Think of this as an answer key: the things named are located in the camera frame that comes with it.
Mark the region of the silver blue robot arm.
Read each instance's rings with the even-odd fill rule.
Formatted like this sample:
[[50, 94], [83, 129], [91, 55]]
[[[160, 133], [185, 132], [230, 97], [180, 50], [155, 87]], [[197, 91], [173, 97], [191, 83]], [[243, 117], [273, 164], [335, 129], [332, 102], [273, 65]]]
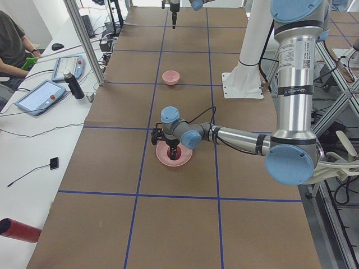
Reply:
[[[190, 5], [194, 11], [198, 11], [208, 2], [212, 2], [212, 0], [190, 0]], [[162, 1], [162, 9], [165, 8], [166, 4], [169, 4], [169, 9], [172, 13], [172, 29], [175, 29], [177, 25], [177, 13], [180, 11], [180, 0]]]
[[319, 161], [311, 130], [315, 44], [327, 37], [331, 1], [254, 1], [238, 65], [223, 74], [227, 98], [260, 98], [259, 65], [273, 36], [278, 50], [277, 127], [271, 135], [256, 134], [212, 123], [190, 124], [177, 108], [161, 112], [162, 129], [152, 142], [163, 140], [175, 157], [177, 145], [196, 148], [201, 141], [225, 144], [265, 157], [268, 174], [285, 185], [309, 184]]

